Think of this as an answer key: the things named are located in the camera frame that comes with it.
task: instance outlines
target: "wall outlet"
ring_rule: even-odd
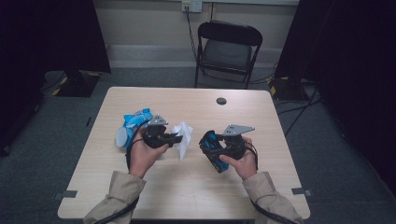
[[[182,1],[181,2],[181,11],[187,11],[186,7],[189,9],[189,12],[192,12],[192,3],[191,3],[191,1]]]
[[[182,1],[181,11],[186,11],[186,7],[189,9],[189,12],[202,12],[201,1]]]

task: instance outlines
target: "white tissue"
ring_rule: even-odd
[[[190,145],[192,127],[182,121],[179,125],[173,127],[171,132],[177,133],[177,136],[183,135],[181,142],[174,144],[174,147],[178,149],[178,160],[181,161]]]

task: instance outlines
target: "baseboard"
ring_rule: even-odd
[[[191,47],[109,45],[110,67],[194,67]],[[282,49],[260,49],[256,67],[273,67]]]

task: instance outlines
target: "gray carpet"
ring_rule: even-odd
[[[256,68],[252,80],[272,73],[271,68]],[[111,75],[100,78],[91,98],[53,97],[55,87],[44,91],[38,112],[10,145],[10,155],[0,159],[0,223],[81,223],[59,219],[61,201],[53,196],[66,190],[108,88],[192,88],[193,74],[192,67],[115,68]],[[47,73],[47,84],[61,75]],[[209,77],[201,81],[221,88],[243,88],[241,83]],[[313,85],[305,87],[309,94],[313,92]],[[249,88],[268,90],[264,83]],[[278,112],[302,105],[277,100],[274,104]],[[279,115],[285,131],[299,112]],[[311,217],[306,223],[396,223],[394,198],[366,159],[344,140],[337,120],[322,102],[305,110],[287,141],[303,188],[313,192],[307,197]]]

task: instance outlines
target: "chair backrest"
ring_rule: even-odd
[[[207,21],[198,27],[198,37],[259,47],[262,34],[254,27],[225,21]]]

